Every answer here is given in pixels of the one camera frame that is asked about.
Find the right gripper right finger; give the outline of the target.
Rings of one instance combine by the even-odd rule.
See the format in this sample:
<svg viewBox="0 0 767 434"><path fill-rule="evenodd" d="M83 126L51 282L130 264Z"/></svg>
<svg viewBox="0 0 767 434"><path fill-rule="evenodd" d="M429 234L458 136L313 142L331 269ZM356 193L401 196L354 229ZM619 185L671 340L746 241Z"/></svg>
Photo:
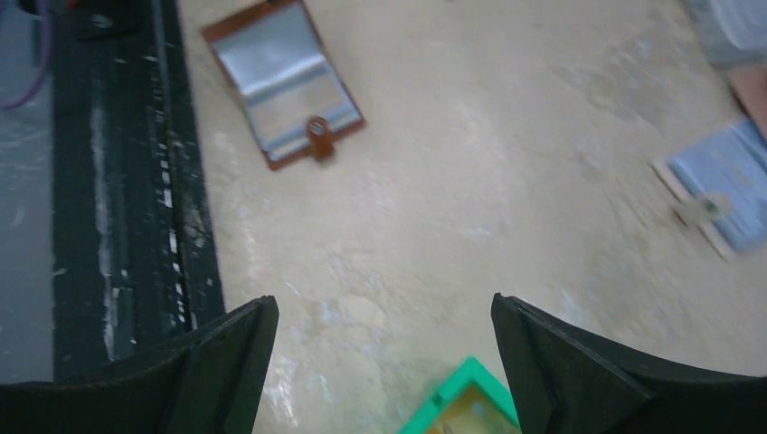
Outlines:
<svg viewBox="0 0 767 434"><path fill-rule="evenodd" d="M496 294L491 317L524 433L764 433L766 380L676 363Z"/></svg>

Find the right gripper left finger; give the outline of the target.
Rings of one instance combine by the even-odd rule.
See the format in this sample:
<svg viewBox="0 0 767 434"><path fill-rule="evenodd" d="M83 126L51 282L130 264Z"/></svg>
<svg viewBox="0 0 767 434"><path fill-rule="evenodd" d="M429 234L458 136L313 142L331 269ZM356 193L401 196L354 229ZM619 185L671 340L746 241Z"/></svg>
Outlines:
<svg viewBox="0 0 767 434"><path fill-rule="evenodd" d="M60 382L1 387L3 433L250 433L279 322L253 299L194 331Z"/></svg>

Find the brown leather card holder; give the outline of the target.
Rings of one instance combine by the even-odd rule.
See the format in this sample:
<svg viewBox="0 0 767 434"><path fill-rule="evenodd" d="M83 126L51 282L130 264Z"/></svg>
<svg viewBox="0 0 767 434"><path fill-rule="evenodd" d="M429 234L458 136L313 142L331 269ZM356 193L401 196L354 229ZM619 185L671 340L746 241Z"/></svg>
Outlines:
<svg viewBox="0 0 767 434"><path fill-rule="evenodd" d="M327 160L366 125L302 1L263 1L201 28L270 170Z"/></svg>

